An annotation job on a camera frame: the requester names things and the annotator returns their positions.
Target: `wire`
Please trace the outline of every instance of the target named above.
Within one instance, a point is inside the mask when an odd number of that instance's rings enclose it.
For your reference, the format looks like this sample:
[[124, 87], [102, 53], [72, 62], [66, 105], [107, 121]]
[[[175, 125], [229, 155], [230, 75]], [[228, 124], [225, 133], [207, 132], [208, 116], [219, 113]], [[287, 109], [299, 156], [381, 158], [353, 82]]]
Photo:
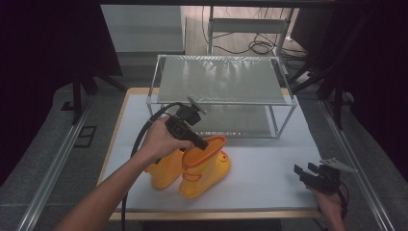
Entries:
[[[153, 122], [158, 119], [162, 114], [165, 114], [166, 111], [173, 107], [173, 106], [183, 106], [182, 103], [176, 102], [176, 103], [171, 103], [168, 104], [164, 107], [162, 107], [157, 113], [155, 113], [152, 117], [150, 117], [143, 125], [143, 127], [141, 128], [138, 137], [135, 140], [135, 144], [133, 145], [132, 148], [132, 153], [130, 154], [131, 157], [133, 157], [133, 155], [136, 153], [136, 151], [139, 149], [141, 140], [144, 137], [144, 134], [147, 132], [147, 130], [149, 129], [149, 127], [153, 124]], [[122, 226], [122, 231], [126, 230], [126, 201], [127, 201], [127, 196], [128, 193], [126, 193], [126, 195], [123, 197], [122, 199], [122, 210], [120, 213], [120, 218], [121, 218], [121, 226]]]
[[327, 231], [327, 228], [324, 228], [323, 225], [321, 225], [316, 218], [314, 218], [313, 221], [315, 222], [315, 224], [318, 225], [321, 231]]
[[[279, 19], [282, 18], [283, 11], [284, 11], [284, 8], [282, 8], [282, 10], [281, 10]], [[253, 18], [255, 18], [256, 15], [258, 15], [258, 17], [260, 17], [260, 18], [267, 18], [268, 8], [265, 11], [264, 15], [262, 15], [262, 8], [259, 8], [259, 10], [257, 12], [255, 12], [255, 14], [253, 15]], [[202, 11], [201, 11], [201, 29], [202, 29], [203, 37], [204, 37], [206, 43], [209, 44], [209, 41], [207, 40], [206, 33], [205, 33], [205, 30], [204, 30], [204, 7], [202, 7]], [[223, 35], [215, 36], [215, 37], [213, 37], [213, 39], [229, 36], [229, 35], [232, 35], [232, 34], [235, 34], [235, 33], [226, 33], [226, 34], [223, 34]], [[266, 41], [257, 40], [258, 37], [262, 37]], [[261, 35], [261, 34], [257, 33], [255, 35], [254, 39], [251, 42], [248, 43], [248, 48], [246, 50], [238, 51], [238, 52], [231, 51], [231, 50], [228, 50], [226, 48], [223, 48], [223, 47], [220, 47], [220, 46], [217, 46], [217, 45], [213, 45], [213, 47], [221, 49], [221, 50], [223, 50], [225, 52], [228, 52], [230, 54], [235, 54], [235, 55], [239, 55], [239, 54], [248, 52], [250, 50], [252, 50], [255, 54], [258, 54], [258, 55], [266, 55], [266, 54], [271, 53], [273, 51], [273, 48], [277, 46], [277, 44], [276, 44], [277, 35], [275, 35], [274, 38], [275, 38], [275, 40], [272, 41], [267, 37], [267, 35]], [[295, 56], [295, 55], [291, 55], [291, 54], [287, 53], [286, 51], [304, 53], [305, 55]], [[301, 50], [292, 50], [292, 49], [282, 47], [281, 55], [284, 58], [293, 58], [293, 59], [304, 60], [307, 57], [307, 52], [306, 51], [301, 51]]]
[[348, 201], [350, 200], [350, 194], [348, 193], [348, 187], [347, 187], [347, 185], [344, 183], [344, 182], [340, 182], [343, 186], [344, 186], [344, 188], [345, 188], [345, 194], [346, 194], [346, 197], [345, 197], [345, 205], [347, 206], [348, 205]]

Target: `boot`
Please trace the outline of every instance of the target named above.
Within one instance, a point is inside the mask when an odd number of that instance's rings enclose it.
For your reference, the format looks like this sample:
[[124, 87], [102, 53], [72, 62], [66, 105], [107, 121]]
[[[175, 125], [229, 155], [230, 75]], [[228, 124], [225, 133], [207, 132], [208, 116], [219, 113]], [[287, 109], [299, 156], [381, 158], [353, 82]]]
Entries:
[[151, 184], [157, 190], [169, 186], [181, 174], [183, 152], [179, 149], [164, 157], [158, 164], [152, 164], [144, 171], [150, 173]]
[[204, 193], [222, 179], [231, 167], [228, 155], [221, 150], [226, 138], [215, 136], [205, 141], [209, 145], [204, 151], [195, 147], [183, 155], [183, 181], [179, 191], [186, 198], [194, 198]]

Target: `gray floor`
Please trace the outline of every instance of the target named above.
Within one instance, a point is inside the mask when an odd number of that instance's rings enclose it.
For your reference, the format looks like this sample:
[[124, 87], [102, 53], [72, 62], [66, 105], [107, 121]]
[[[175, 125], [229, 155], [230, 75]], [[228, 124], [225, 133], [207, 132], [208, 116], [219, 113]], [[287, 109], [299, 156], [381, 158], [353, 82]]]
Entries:
[[[191, 9], [201, 13], [200, 9]], [[199, 36], [200, 18], [188, 21], [188, 55], [203, 55], [205, 42]], [[285, 46], [294, 46], [289, 42]], [[125, 57], [118, 54], [124, 77], [114, 77], [128, 87], [146, 87], [153, 75], [154, 60], [145, 56]], [[93, 97], [89, 116], [84, 125], [96, 126], [95, 139], [89, 148], [73, 148], [49, 199], [38, 218], [36, 230], [50, 230], [83, 196], [89, 193], [98, 176], [107, 153], [125, 92], [96, 78], [99, 92]], [[336, 157], [347, 163], [347, 158], [329, 124], [314, 92], [319, 84], [300, 92], [300, 106], [322, 158]], [[15, 230], [50, 166], [55, 154], [70, 129], [72, 112], [60, 110], [65, 101], [72, 100], [71, 86], [58, 90], [54, 106], [38, 131], [21, 162], [0, 189], [0, 230]], [[408, 184], [395, 169], [384, 151], [358, 123], [347, 106], [343, 107], [343, 126], [346, 136], [376, 195], [388, 213], [395, 230], [408, 226]], [[347, 230], [381, 230], [367, 198], [361, 193], [353, 175], [344, 173], [342, 179], [350, 190], [349, 213], [345, 219]], [[140, 230], [136, 221], [128, 221], [128, 230]], [[311, 219], [282, 219], [282, 230], [319, 230]], [[119, 230], [118, 222], [109, 222], [105, 230]]]

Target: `black curtain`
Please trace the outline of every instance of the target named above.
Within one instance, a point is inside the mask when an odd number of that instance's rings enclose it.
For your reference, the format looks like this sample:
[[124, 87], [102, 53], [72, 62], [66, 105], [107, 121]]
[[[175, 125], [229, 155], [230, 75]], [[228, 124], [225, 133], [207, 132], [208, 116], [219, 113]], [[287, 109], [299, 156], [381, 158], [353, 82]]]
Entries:
[[344, 69], [351, 111], [408, 179], [408, 7], [380, 1]]
[[3, 1], [0, 28], [3, 184], [47, 117], [57, 89], [71, 83], [74, 73], [85, 81], [121, 71], [97, 3]]

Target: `glass box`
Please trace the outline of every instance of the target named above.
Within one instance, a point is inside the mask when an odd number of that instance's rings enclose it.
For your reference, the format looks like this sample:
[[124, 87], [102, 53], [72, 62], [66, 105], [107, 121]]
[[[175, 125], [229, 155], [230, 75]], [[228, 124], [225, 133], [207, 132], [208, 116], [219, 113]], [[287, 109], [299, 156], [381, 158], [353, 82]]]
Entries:
[[278, 75], [276, 57], [160, 55], [147, 107], [153, 115], [152, 105], [189, 104], [190, 96], [206, 111], [191, 128], [199, 136], [279, 138], [297, 102]]

